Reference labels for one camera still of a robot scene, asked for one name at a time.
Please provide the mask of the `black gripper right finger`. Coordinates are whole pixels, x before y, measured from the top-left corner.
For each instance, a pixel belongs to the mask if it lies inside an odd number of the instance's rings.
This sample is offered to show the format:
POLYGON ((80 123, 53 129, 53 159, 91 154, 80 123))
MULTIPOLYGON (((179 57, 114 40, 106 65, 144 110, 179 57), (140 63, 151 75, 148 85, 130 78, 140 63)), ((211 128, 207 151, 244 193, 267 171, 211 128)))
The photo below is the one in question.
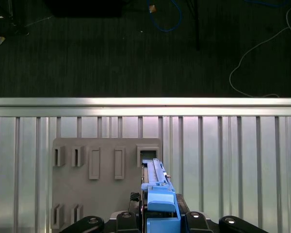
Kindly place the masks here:
POLYGON ((267 233, 236 216, 224 216, 215 223, 202 212, 190 211, 181 194, 177 194, 177 202, 182 233, 267 233))

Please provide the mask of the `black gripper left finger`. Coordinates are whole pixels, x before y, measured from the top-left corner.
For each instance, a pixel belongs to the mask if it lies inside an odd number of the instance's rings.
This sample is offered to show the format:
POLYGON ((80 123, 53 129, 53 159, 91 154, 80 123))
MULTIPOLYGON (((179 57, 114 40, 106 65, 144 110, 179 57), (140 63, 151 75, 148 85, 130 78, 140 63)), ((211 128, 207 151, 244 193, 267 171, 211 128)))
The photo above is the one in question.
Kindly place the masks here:
POLYGON ((97 216, 86 216, 76 221, 61 232, 63 233, 140 233, 141 195, 130 194, 127 211, 114 213, 107 222, 97 216))

